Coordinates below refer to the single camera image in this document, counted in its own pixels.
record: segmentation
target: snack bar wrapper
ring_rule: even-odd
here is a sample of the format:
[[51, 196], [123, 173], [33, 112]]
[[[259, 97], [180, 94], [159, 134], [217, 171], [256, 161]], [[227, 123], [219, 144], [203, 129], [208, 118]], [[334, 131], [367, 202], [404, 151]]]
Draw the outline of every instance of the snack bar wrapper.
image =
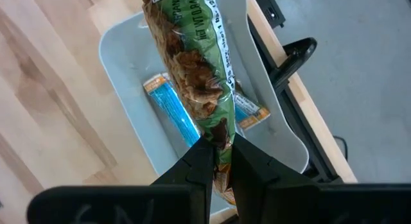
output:
[[156, 74], [144, 83], [144, 89], [167, 114], [173, 125], [179, 130], [188, 147], [192, 147], [200, 138], [200, 132], [192, 118], [184, 109], [177, 93], [168, 81], [168, 73]]
[[179, 98], [216, 147], [214, 188], [235, 204], [229, 187], [236, 133], [234, 75], [215, 0], [143, 0], [144, 16]]

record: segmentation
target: light gray plastic bin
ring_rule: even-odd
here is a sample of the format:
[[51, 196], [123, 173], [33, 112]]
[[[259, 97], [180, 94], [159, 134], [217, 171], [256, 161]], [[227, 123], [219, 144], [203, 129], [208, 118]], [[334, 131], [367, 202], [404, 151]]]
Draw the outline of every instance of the light gray plastic bin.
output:
[[[224, 19], [232, 68], [246, 95], [271, 111], [271, 116], [245, 132], [246, 138], [290, 168], [303, 172], [308, 151], [290, 130], [252, 40], [246, 0], [217, 0]], [[163, 174], [187, 151], [170, 120], [144, 91], [143, 83], [167, 71], [142, 13], [113, 26], [100, 41], [100, 60], [136, 131], [154, 170]], [[228, 208], [213, 195], [211, 213]]]

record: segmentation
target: plastic bag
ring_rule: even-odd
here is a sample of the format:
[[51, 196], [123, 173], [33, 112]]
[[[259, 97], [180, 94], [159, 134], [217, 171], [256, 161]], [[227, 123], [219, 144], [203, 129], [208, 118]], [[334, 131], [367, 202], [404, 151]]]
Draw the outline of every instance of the plastic bag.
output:
[[202, 135], [216, 146], [214, 188], [229, 188], [236, 133], [234, 75], [215, 0], [143, 0], [144, 16], [177, 94]]

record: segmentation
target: gray carpet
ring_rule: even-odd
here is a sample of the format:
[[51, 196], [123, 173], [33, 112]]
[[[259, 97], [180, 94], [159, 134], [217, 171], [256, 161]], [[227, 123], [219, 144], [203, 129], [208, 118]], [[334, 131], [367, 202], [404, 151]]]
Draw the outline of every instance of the gray carpet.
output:
[[411, 182], [411, 7], [408, 0], [277, 0], [282, 44], [315, 37], [299, 70], [361, 182]]

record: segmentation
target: orange label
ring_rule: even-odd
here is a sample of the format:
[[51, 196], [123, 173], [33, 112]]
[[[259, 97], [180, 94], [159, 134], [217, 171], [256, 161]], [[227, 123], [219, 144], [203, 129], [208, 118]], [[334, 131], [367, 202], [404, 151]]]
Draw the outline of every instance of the orange label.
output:
[[256, 123], [258, 123], [258, 119], [254, 116], [250, 116], [246, 119], [244, 119], [243, 121], [240, 122], [240, 126], [244, 129], [255, 125]]
[[154, 89], [160, 87], [164, 83], [166, 83], [167, 80], [160, 74], [154, 76], [153, 78], [149, 79], [145, 84], [144, 88], [146, 89], [147, 92], [151, 92]]
[[266, 108], [261, 108], [259, 111], [258, 111], [258, 116], [257, 116], [257, 119], [259, 119], [259, 120], [263, 120], [264, 118], [266, 118], [266, 117], [268, 117], [269, 115], [270, 115], [270, 112], [266, 109]]

